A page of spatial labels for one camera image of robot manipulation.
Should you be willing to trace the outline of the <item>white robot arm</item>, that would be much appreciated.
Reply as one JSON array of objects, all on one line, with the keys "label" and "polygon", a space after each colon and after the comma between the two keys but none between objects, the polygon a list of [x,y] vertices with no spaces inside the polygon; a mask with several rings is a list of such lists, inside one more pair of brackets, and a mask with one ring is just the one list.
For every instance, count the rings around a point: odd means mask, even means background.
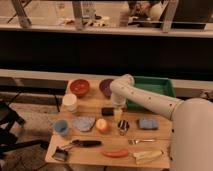
[{"label": "white robot arm", "polygon": [[114,106],[126,100],[172,121],[170,171],[213,171],[213,103],[202,98],[181,100],[142,90],[125,74],[110,84]]}]

